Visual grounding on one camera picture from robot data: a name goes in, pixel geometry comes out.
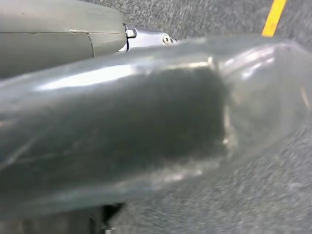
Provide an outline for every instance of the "yellow line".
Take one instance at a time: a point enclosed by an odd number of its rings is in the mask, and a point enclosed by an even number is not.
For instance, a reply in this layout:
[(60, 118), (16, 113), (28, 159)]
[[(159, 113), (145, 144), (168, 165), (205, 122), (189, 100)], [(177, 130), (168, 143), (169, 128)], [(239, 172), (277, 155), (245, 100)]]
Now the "yellow line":
[(279, 23), (281, 14), (287, 0), (274, 0), (269, 15), (265, 22), (262, 35), (264, 37), (273, 37)]

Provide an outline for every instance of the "screw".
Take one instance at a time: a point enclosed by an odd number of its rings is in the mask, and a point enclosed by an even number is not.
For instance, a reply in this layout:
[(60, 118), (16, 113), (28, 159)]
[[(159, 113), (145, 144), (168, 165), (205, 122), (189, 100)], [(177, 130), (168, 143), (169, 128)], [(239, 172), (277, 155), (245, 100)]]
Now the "screw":
[(162, 34), (162, 41), (164, 45), (168, 45), (171, 43), (171, 37), (166, 33)]

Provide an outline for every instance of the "gray metal part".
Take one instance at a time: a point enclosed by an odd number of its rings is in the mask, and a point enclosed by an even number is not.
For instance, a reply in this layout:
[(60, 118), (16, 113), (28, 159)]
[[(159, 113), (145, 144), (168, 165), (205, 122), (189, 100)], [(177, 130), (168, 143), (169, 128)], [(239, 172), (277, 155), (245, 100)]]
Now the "gray metal part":
[(0, 32), (124, 34), (124, 17), (77, 0), (0, 0)]
[(127, 39), (120, 13), (76, 0), (0, 0), (0, 78), (110, 55)]
[(0, 78), (93, 57), (85, 33), (1, 33)]
[(126, 43), (125, 34), (90, 33), (94, 56), (110, 55), (117, 52)]
[(311, 63), (288, 41), (215, 37), (5, 81), (0, 216), (123, 202), (246, 165), (307, 119)]

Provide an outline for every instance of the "gray plastic housing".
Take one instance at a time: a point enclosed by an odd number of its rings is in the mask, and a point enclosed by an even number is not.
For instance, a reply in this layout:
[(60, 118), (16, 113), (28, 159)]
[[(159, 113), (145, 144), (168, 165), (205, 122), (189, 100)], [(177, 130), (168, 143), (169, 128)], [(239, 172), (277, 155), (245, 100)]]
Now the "gray plastic housing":
[(0, 78), (109, 55), (126, 43), (124, 17), (77, 0), (0, 0)]

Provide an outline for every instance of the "gray carpet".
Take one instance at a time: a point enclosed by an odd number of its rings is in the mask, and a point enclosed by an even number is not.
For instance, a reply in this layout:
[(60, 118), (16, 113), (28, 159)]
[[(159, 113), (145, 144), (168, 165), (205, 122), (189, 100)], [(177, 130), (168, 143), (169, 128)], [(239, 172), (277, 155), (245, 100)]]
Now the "gray carpet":
[[(271, 0), (103, 0), (130, 25), (181, 39), (260, 34)], [(312, 1), (289, 0), (276, 34), (312, 50)], [(128, 203), (116, 234), (312, 233), (312, 127), (223, 180), (192, 182)]]

